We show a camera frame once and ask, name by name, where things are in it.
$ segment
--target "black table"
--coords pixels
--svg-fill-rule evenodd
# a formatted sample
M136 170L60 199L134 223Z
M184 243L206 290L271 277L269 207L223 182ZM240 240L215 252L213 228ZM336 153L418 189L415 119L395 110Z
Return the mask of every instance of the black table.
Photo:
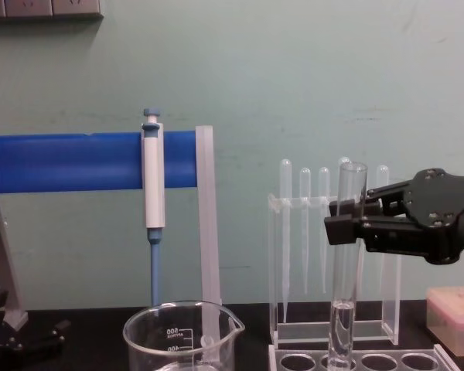
M236 341L236 370L268 370L269 320L268 305L228 305L246 325L246 332ZM439 341L427 330L424 301L401 303L399 346L390 342L358 342L356 349L431 349ZM30 366L27 371L122 371L128 370L127 348L122 328L140 308L80 309L62 311L30 311L29 322L22 330L26 338L49 331L57 322L68 319L72 329L62 359ZM380 305L358 303L358 317L371 318ZM455 358L464 371L464 357Z

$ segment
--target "pink box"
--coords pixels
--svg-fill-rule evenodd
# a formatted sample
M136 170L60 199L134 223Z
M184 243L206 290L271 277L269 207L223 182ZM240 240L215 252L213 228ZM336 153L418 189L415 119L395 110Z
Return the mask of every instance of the pink box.
M464 356L464 287L430 288L426 325L456 356Z

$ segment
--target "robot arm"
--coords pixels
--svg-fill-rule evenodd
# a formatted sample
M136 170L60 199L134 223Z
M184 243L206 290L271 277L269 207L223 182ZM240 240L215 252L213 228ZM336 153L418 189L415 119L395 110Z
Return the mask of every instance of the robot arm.
M370 189L365 200L344 201L338 216L332 203L330 213L325 227L332 245L362 238L370 252L415 255L431 264L455 263L464 250L464 176L441 168Z

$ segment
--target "glass beaker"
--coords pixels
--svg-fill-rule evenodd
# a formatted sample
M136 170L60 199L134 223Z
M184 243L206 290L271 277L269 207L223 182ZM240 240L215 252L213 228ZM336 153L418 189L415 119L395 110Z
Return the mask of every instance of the glass beaker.
M145 309L124 326L131 371L234 371L234 340L244 324L205 301Z

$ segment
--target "blue bar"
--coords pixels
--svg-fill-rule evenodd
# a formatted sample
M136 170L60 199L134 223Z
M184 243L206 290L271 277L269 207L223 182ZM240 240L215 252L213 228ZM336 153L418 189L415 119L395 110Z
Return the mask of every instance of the blue bar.
M196 187L195 131L167 131L165 187ZM0 136L0 193L141 189L139 133Z

